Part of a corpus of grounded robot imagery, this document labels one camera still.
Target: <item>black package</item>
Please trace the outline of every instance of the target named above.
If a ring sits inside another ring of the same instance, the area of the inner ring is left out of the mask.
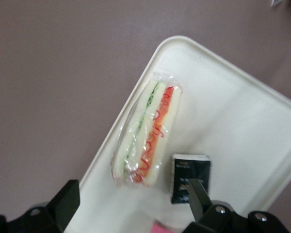
[[[171,203],[189,203],[189,179],[199,179],[208,192],[210,158],[206,155],[174,154]]]

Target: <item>plastic tray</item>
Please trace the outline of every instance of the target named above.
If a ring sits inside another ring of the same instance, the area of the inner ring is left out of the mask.
[[[183,88],[154,187],[117,188],[110,160],[128,112],[153,72]],[[193,40],[174,36],[156,49],[81,181],[81,205],[66,233],[149,233],[153,222],[181,232],[188,204],[170,203],[173,153],[212,160],[210,198],[241,215],[266,210],[291,180],[291,101]]]

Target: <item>plastic wrap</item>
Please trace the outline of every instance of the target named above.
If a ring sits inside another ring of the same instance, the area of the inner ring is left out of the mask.
[[[132,107],[112,159],[112,175],[121,185],[155,183],[182,90],[170,75],[156,74]]]

